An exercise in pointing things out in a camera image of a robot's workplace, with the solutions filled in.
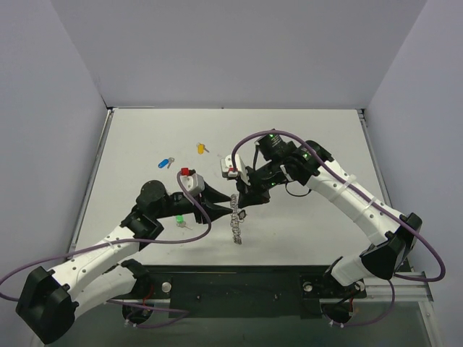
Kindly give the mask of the metal key ring disc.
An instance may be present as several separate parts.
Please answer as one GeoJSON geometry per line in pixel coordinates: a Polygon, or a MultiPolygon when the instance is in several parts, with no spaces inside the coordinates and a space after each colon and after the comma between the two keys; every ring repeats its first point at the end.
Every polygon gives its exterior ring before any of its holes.
{"type": "Polygon", "coordinates": [[[237,194],[231,195],[230,208],[232,209],[230,227],[231,227],[231,232],[233,234],[233,242],[237,245],[241,245],[242,237],[241,237],[241,230],[239,227],[240,221],[241,221],[239,214],[241,210],[239,209],[239,206],[238,206],[238,195],[237,194]]]}

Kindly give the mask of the key with blue tag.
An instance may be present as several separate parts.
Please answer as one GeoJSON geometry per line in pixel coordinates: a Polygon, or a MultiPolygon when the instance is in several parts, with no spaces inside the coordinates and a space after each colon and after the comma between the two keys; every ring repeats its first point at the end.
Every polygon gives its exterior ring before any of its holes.
{"type": "Polygon", "coordinates": [[[173,157],[163,159],[163,160],[158,164],[158,167],[159,167],[160,169],[162,169],[162,168],[170,168],[170,166],[172,165],[172,163],[173,163],[174,161],[175,161],[175,158],[173,158],[173,157]]]}

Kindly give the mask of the black tag with white label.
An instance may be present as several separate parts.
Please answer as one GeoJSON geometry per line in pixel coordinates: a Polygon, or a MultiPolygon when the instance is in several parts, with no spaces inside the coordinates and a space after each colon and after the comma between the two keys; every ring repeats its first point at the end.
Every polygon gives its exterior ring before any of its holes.
{"type": "Polygon", "coordinates": [[[238,212],[238,219],[239,221],[243,221],[247,216],[247,213],[245,210],[241,210],[238,212]]]}

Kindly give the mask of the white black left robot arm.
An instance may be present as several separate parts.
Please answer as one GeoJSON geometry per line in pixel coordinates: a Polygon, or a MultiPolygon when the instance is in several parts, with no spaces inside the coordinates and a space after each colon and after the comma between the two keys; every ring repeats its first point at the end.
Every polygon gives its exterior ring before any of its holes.
{"type": "Polygon", "coordinates": [[[160,219],[193,214],[197,223],[209,226],[232,213],[225,207],[231,198],[201,176],[177,181],[181,189],[172,194],[160,181],[146,182],[129,215],[104,239],[49,270],[39,266],[29,273],[16,313],[42,343],[60,339],[81,314],[115,296],[147,293],[149,274],[131,256],[159,241],[160,219]]]}

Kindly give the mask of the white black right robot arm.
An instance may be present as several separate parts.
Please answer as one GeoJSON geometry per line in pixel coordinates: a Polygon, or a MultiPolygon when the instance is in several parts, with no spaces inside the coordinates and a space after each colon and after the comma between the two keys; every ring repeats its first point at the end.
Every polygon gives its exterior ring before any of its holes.
{"type": "Polygon", "coordinates": [[[325,291],[338,296],[366,277],[392,279],[417,241],[422,218],[405,215],[378,199],[317,142],[300,138],[285,142],[286,135],[271,130],[254,136],[266,160],[258,169],[246,166],[236,150],[223,159],[223,176],[237,183],[239,206],[266,204],[272,188],[296,181],[337,207],[370,242],[359,254],[341,256],[331,264],[323,277],[325,291]]]}

